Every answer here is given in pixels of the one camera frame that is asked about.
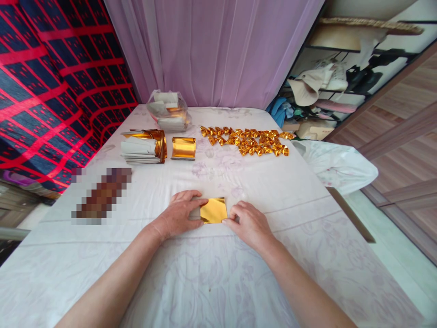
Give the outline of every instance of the hand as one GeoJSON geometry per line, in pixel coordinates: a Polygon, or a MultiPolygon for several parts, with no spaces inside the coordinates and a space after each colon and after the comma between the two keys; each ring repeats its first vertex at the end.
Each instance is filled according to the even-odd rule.
{"type": "Polygon", "coordinates": [[[229,219],[223,220],[222,223],[256,251],[265,243],[276,240],[265,215],[251,203],[239,201],[237,205],[232,206],[229,219]],[[240,218],[239,223],[235,221],[237,216],[240,218]]]}
{"type": "Polygon", "coordinates": [[[189,220],[188,215],[196,207],[208,203],[208,199],[191,200],[200,197],[198,190],[186,190],[175,194],[167,209],[150,225],[158,232],[161,241],[203,226],[202,220],[189,220]]]}

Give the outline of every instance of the bed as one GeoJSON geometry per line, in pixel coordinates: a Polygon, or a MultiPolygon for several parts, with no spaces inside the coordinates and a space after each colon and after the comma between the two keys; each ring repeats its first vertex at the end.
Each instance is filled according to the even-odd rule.
{"type": "MultiPolygon", "coordinates": [[[[0,268],[0,326],[52,327],[168,205],[173,194],[239,200],[264,212],[276,237],[359,327],[416,327],[422,316],[288,140],[290,155],[242,157],[203,138],[199,127],[277,129],[253,108],[190,108],[192,126],[167,133],[165,164],[134,166],[132,183],[106,225],[72,225],[107,168],[121,132],[158,128],[139,105],[0,268]],[[173,161],[172,136],[195,137],[195,161],[173,161]]],[[[199,217],[199,212],[192,213],[199,217]]],[[[264,261],[224,225],[204,225],[158,250],[125,314],[126,327],[297,327],[264,261]]]]}

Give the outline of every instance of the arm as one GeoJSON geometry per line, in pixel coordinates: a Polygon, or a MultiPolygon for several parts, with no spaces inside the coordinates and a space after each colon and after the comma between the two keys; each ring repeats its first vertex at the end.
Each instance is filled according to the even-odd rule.
{"type": "Polygon", "coordinates": [[[174,195],[168,208],[144,227],[127,249],[77,301],[57,327],[118,327],[140,280],[161,243],[203,225],[189,213],[207,199],[197,190],[174,195]]]}
{"type": "Polygon", "coordinates": [[[267,219],[252,204],[240,201],[223,223],[255,249],[273,272],[303,327],[356,327],[273,236],[267,219]]]}

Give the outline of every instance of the pink curtain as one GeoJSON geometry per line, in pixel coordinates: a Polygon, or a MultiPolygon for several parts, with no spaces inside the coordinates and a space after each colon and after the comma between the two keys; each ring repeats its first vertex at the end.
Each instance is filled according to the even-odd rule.
{"type": "Polygon", "coordinates": [[[265,109],[323,0],[105,0],[139,98],[265,109]]]}

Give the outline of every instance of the floor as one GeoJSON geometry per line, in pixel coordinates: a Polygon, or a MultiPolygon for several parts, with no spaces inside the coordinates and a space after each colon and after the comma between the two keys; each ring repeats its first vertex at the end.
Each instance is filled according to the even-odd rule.
{"type": "Polygon", "coordinates": [[[29,215],[18,225],[17,228],[32,230],[44,218],[51,206],[46,204],[38,204],[38,206],[29,213],[29,215]]]}
{"type": "Polygon", "coordinates": [[[424,316],[422,327],[437,327],[437,266],[361,191],[345,200],[376,239],[370,247],[424,316]]]}

